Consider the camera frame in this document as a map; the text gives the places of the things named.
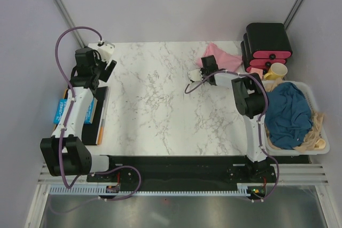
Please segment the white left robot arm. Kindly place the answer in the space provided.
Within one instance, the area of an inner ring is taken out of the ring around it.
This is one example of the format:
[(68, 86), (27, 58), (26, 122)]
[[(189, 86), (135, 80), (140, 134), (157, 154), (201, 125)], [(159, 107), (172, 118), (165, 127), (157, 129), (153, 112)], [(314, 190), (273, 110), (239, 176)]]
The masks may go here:
[(43, 138), (40, 149), (52, 176), (87, 175), (98, 172), (106, 182), (117, 176), (108, 156), (92, 155), (81, 140), (84, 119), (101, 81), (110, 78), (116, 61), (114, 46), (105, 43), (75, 51), (73, 74), (66, 78), (67, 103), (51, 137)]

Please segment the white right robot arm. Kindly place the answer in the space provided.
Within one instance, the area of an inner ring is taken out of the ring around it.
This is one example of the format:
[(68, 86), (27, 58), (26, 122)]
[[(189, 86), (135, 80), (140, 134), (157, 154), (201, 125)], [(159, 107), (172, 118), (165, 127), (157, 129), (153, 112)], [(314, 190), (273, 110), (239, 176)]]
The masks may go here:
[(267, 158), (264, 128), (268, 98), (260, 77), (256, 73), (241, 74), (219, 69), (213, 55), (201, 58), (201, 74), (211, 85), (231, 89), (238, 113), (243, 116), (247, 136), (248, 159), (262, 162)]

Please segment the pink t shirt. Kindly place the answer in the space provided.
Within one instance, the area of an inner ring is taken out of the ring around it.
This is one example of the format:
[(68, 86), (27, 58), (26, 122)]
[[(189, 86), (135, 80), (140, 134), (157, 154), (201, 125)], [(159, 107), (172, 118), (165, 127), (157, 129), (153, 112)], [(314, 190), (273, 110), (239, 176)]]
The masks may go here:
[(214, 56), (219, 69), (235, 72), (242, 64), (242, 56), (229, 54), (220, 49), (216, 44), (210, 43), (203, 57)]

